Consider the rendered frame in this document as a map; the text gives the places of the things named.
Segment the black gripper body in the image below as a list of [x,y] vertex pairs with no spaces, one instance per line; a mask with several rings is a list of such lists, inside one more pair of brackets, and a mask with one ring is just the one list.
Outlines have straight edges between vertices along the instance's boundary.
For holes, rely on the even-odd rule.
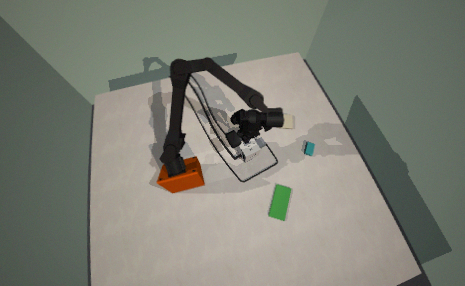
[[[245,127],[244,125],[244,121],[242,121],[243,123],[243,127],[242,127],[242,130],[238,131],[238,132],[235,132],[234,130],[226,133],[225,137],[227,139],[227,141],[229,142],[231,148],[235,148],[239,145],[241,145],[241,140],[240,140],[240,137],[244,140],[256,135],[259,133],[260,130],[262,130],[263,128],[265,129],[264,131],[267,132],[268,130],[272,129],[272,127],[266,127],[265,124],[260,123],[259,127],[255,130],[250,130],[248,128]],[[263,126],[263,128],[262,128]],[[238,134],[238,135],[237,135]]]

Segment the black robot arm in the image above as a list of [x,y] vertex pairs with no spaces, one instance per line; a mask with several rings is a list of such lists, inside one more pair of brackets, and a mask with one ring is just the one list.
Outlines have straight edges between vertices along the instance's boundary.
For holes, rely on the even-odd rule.
[[[243,127],[242,121],[244,121],[245,127],[250,130],[257,129],[261,121],[266,127],[284,126],[285,119],[282,107],[268,108],[261,92],[242,84],[212,59],[208,57],[189,61],[175,59],[170,66],[170,79],[173,87],[170,126],[163,146],[164,152],[159,158],[165,164],[168,178],[185,173],[186,167],[183,157],[178,154],[185,144],[186,135],[181,131],[183,104],[191,74],[201,71],[208,71],[223,84],[229,86],[252,108],[247,111],[240,109],[230,118],[234,125],[239,124],[240,129]],[[259,109],[261,112],[255,109]]]

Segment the green rectangular block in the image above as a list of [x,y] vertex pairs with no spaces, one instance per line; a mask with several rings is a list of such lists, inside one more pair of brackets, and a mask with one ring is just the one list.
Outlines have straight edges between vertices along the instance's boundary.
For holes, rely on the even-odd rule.
[[268,217],[285,221],[291,188],[276,185]]

